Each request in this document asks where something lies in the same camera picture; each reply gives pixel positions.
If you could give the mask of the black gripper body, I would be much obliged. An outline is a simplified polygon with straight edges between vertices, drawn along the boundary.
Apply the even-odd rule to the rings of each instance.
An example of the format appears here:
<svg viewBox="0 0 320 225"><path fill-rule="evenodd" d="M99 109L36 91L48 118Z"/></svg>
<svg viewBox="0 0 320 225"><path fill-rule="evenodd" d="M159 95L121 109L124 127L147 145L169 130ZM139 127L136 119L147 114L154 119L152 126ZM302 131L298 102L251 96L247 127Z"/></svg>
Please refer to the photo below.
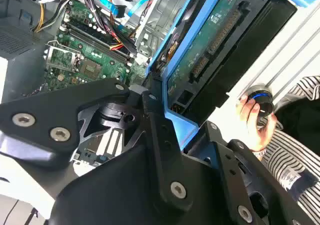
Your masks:
<svg viewBox="0 0 320 225"><path fill-rule="evenodd" d="M71 182L57 197L51 225L239 225L224 181L226 144L182 154L160 105L147 105L132 148Z"/></svg>

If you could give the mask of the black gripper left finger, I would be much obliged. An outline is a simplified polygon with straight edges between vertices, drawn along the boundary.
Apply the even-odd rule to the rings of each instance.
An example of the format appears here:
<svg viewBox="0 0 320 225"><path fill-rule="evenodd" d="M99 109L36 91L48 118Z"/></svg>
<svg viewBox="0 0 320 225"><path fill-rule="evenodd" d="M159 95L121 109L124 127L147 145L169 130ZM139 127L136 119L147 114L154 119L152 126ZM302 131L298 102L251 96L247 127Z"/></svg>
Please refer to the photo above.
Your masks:
<svg viewBox="0 0 320 225"><path fill-rule="evenodd" d="M123 114L119 127L125 130L126 152L138 140L144 107L163 108L159 83L138 91L108 78L4 103L0 151L48 170L65 168L81 140L113 124L107 113L110 104Z"/></svg>

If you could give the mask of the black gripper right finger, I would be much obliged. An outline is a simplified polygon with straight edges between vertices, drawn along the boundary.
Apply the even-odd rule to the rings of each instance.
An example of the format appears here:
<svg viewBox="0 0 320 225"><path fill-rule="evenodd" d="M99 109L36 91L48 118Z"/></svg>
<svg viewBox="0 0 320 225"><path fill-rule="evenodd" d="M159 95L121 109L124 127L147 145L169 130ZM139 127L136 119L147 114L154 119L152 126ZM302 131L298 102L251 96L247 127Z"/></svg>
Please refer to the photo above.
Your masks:
<svg viewBox="0 0 320 225"><path fill-rule="evenodd" d="M236 139L224 144L218 127L206 121L198 131L198 156L209 160L223 188L227 225L311 225L297 205L246 145Z"/></svg>

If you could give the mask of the person's hand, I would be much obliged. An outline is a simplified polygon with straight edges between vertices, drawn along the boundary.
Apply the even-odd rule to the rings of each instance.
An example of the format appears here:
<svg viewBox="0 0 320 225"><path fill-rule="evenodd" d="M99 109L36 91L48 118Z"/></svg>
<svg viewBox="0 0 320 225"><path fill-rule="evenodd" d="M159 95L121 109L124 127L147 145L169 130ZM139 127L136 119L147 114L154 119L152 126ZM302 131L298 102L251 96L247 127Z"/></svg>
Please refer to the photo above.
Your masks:
<svg viewBox="0 0 320 225"><path fill-rule="evenodd" d="M266 125L258 128L260 105L253 99L243 95L236 104L235 114L237 124L244 132L244 143L253 152L260 152L266 148L272 139L277 124L277 117L271 113L267 117Z"/></svg>

